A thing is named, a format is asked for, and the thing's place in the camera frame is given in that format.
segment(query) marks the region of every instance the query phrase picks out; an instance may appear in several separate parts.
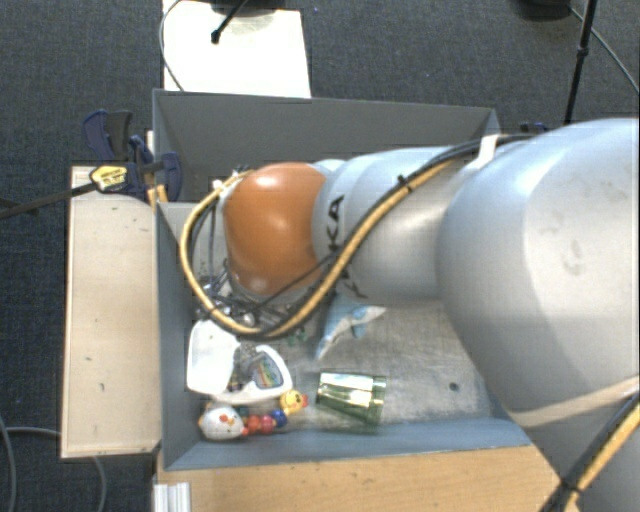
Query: green cup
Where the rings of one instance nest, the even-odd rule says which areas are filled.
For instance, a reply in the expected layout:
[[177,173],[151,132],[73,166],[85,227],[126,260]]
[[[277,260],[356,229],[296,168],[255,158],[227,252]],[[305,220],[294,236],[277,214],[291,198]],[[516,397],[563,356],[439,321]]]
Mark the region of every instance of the green cup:
[[377,425],[386,389],[387,379],[379,375],[322,372],[316,403]]

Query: black stand leg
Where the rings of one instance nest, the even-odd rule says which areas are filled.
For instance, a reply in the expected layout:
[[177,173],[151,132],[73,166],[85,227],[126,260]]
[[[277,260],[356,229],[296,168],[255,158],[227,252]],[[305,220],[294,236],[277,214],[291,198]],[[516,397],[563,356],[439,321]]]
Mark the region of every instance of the black stand leg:
[[593,18],[596,14],[597,3],[597,0],[588,0],[587,7],[585,9],[584,21],[582,22],[582,30],[580,32],[580,43],[578,45],[576,68],[573,71],[573,81],[571,82],[569,101],[567,103],[567,110],[564,114],[565,125],[570,124],[573,117],[573,107],[575,106],[576,96],[578,94],[582,65],[584,64],[586,56],[589,55],[589,37],[591,36],[591,25],[593,24]]
[[238,14],[238,11],[240,9],[242,9],[244,7],[244,5],[248,2],[249,0],[240,0],[236,6],[231,9],[231,12],[227,15],[227,17],[222,21],[222,23],[220,24],[220,26],[215,29],[213,32],[211,32],[211,42],[213,44],[218,44],[220,42],[220,36],[222,35],[222,31],[226,28],[226,26],[229,24],[229,22],[231,21],[231,19]]

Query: white paper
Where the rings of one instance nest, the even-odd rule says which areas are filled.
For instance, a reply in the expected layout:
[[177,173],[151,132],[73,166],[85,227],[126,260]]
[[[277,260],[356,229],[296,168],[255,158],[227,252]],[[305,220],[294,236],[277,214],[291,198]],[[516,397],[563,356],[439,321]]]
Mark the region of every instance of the white paper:
[[[224,18],[210,4],[183,1],[165,20],[165,59],[186,91],[311,97],[298,11],[247,11],[213,44]],[[164,87],[178,89],[166,68]]]

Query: red bead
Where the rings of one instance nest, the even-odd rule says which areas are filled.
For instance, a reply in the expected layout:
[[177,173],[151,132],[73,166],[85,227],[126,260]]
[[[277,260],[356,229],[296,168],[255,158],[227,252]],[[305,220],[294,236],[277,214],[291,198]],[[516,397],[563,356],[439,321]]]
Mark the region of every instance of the red bead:
[[247,430],[249,431],[249,434],[255,434],[260,430],[260,427],[261,427],[260,418],[255,414],[252,414],[251,416],[249,416],[249,418],[247,419]]
[[275,427],[274,419],[268,414],[265,414],[262,417],[262,433],[265,435],[269,435],[271,434],[271,432],[273,432],[274,427]]

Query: cable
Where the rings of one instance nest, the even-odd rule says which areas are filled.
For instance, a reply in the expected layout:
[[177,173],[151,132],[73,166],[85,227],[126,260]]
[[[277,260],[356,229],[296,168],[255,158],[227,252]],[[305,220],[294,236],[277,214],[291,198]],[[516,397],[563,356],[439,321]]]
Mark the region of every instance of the cable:
[[28,203],[20,203],[16,206],[8,208],[7,210],[1,211],[0,220],[8,219],[9,217],[14,217],[15,215],[20,215],[21,213],[31,213],[38,208],[42,208],[43,206],[49,206],[50,204],[57,203],[58,201],[64,201],[65,199],[78,197],[83,194],[93,192],[95,189],[96,186],[91,181],[89,183],[85,183],[84,185],[80,185],[69,190],[63,190],[62,192],[56,192],[55,194],[50,194],[48,196],[41,197],[40,199],[35,199],[34,201],[30,201]]
[[[16,477],[16,460],[13,453],[13,446],[11,445],[11,439],[9,434],[32,434],[32,435],[40,435],[40,436],[49,436],[54,438],[60,437],[60,432],[55,430],[50,430],[48,428],[38,428],[38,427],[8,427],[4,424],[2,416],[0,415],[0,434],[2,435],[2,439],[4,440],[4,444],[7,449],[7,457],[9,459],[9,481],[11,485],[10,498],[9,498],[9,507],[8,512],[13,512],[16,506],[16,499],[18,496],[18,480]],[[107,475],[104,472],[104,467],[102,463],[96,458],[91,457],[96,469],[98,471],[98,475],[100,477],[100,503],[97,508],[97,512],[102,512],[104,510],[105,503],[107,501]]]
[[211,226],[209,227],[209,243],[207,244],[207,263],[209,264],[209,289],[213,292],[213,244],[216,231],[216,208],[211,210]]
[[587,5],[584,10],[584,20],[582,22],[582,27],[580,27],[580,41],[578,42],[578,48],[576,51],[576,65],[573,69],[573,78],[571,79],[567,108],[564,113],[565,126],[571,124],[573,118],[573,109],[575,108],[576,98],[578,97],[578,87],[580,86],[580,78],[582,77],[582,68],[587,55],[589,55],[589,38],[591,37],[591,26],[596,15],[597,4],[598,0],[587,0]]
[[9,459],[9,483],[11,485],[10,497],[9,497],[9,512],[13,512],[16,507],[16,498],[18,496],[18,479],[16,477],[16,460],[13,456],[13,447],[11,446],[11,439],[9,439],[9,432],[7,426],[4,424],[2,415],[0,415],[0,433],[4,440],[4,445],[7,449],[7,458]]
[[602,472],[640,426],[640,395],[627,400],[569,470],[542,507],[542,512],[566,511]]
[[[514,142],[518,140],[531,138],[531,135],[511,135],[502,136],[498,139],[497,144],[502,145],[508,142]],[[191,286],[194,294],[198,297],[200,302],[204,305],[206,310],[212,316],[212,319],[216,320],[223,328],[236,334],[250,337],[264,337],[264,338],[277,338],[283,336],[295,329],[302,322],[304,322],[309,315],[315,310],[315,308],[321,303],[325,295],[335,285],[338,279],[344,272],[344,269],[351,261],[353,255],[356,253],[358,247],[365,240],[369,232],[375,227],[375,225],[394,208],[402,199],[410,194],[414,189],[422,186],[428,182],[431,178],[436,176],[440,171],[446,168],[455,159],[471,155],[478,151],[480,147],[480,140],[474,140],[454,146],[453,148],[441,153],[435,158],[431,159],[425,165],[421,166],[417,171],[410,176],[404,178],[400,177],[399,183],[391,188],[385,195],[383,195],[363,216],[360,223],[352,230],[351,234],[347,238],[347,241],[342,246],[339,254],[336,257],[336,261],[325,274],[317,288],[311,290],[310,295],[305,302],[293,311],[288,318],[286,318],[280,324],[261,330],[260,328],[248,327],[242,323],[237,322],[233,318],[220,311],[215,304],[210,300],[205,291],[198,283],[193,269],[191,268],[191,262],[189,261],[190,242],[192,241],[191,232],[194,225],[198,221],[199,217],[207,210],[208,206],[217,201],[221,195],[222,190],[226,187],[232,186],[237,181],[242,180],[248,173],[253,171],[247,171],[241,174],[231,176],[223,185],[208,196],[206,196],[196,207],[192,210],[191,214],[187,218],[182,235],[179,241],[179,256],[180,263],[182,265],[183,272],[187,279],[187,282]]]
[[331,261],[335,256],[338,255],[338,253],[340,252],[341,249],[342,248],[339,247],[338,249],[335,249],[334,251],[332,251],[329,254],[327,254],[318,263],[316,263],[312,268],[310,268],[309,270],[307,270],[303,274],[300,274],[298,277],[296,277],[294,280],[292,280],[289,284],[286,284],[285,286],[280,288],[277,292],[275,292],[270,297],[267,297],[262,302],[258,302],[255,305],[254,308],[250,309],[249,311],[246,311],[246,313],[255,313],[260,308],[263,308],[263,307],[267,306],[268,304],[270,304],[271,302],[276,300],[278,297],[282,296],[284,293],[286,293],[288,290],[293,288],[299,282],[304,281],[307,277],[309,277],[311,274],[313,274],[316,270],[318,270],[319,268],[322,268],[324,265],[329,263],[329,261]]
[[162,55],[162,62],[167,68],[169,75],[171,76],[175,84],[178,86],[178,89],[184,92],[184,87],[182,87],[182,84],[180,84],[176,76],[173,74],[173,70],[171,69],[171,66],[169,66],[169,63],[167,62],[167,59],[164,55],[164,22],[167,20],[167,16],[169,16],[169,13],[173,11],[173,8],[176,5],[178,5],[180,2],[182,2],[182,0],[175,0],[175,2],[173,2],[171,6],[167,9],[167,11],[162,15],[162,20],[160,20],[160,27],[158,28],[158,42],[160,43],[160,54]]
[[196,247],[196,240],[198,239],[198,236],[200,235],[200,231],[202,230],[202,226],[204,225],[207,216],[209,215],[209,213],[216,211],[216,207],[218,204],[218,200],[216,199],[215,201],[212,201],[211,204],[209,204],[207,206],[207,208],[202,212],[202,215],[200,215],[200,217],[198,218],[198,221],[195,223],[194,228],[193,228],[193,232],[191,234],[191,241],[189,244],[189,261],[193,262],[193,256],[194,256],[194,252],[195,252],[195,247]]
[[[572,6],[569,6],[569,9],[571,10],[571,13],[578,20],[580,20],[581,22],[584,22],[584,17],[578,11],[576,11]],[[607,42],[604,40],[602,35],[596,29],[591,28],[591,32],[593,33],[593,36],[598,40],[598,42],[602,45],[602,47],[607,51],[609,56],[611,56],[614,62],[618,65],[618,67],[620,68],[620,71],[622,71],[626,79],[629,80],[629,83],[631,84],[631,87],[633,87],[633,89],[636,91],[636,94],[640,94],[640,89],[638,88],[638,84],[636,84],[633,77],[631,76],[631,73],[625,67],[625,65],[622,63],[620,58],[616,55],[616,53],[613,51],[611,46],[607,44]]]

